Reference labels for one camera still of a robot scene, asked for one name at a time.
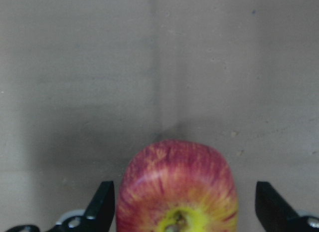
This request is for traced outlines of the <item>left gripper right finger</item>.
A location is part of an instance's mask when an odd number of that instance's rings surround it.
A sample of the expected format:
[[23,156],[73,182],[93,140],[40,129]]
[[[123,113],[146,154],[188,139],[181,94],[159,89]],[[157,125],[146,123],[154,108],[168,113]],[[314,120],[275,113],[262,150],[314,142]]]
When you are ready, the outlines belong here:
[[319,230],[318,216],[298,214],[269,182],[256,183],[255,213],[266,232]]

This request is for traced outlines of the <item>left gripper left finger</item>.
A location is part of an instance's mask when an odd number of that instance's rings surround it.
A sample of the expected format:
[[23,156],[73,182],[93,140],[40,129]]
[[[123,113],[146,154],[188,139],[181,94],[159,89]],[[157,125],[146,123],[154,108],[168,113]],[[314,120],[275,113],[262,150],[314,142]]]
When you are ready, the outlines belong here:
[[50,232],[108,232],[115,215],[113,181],[102,182],[87,208],[64,213]]

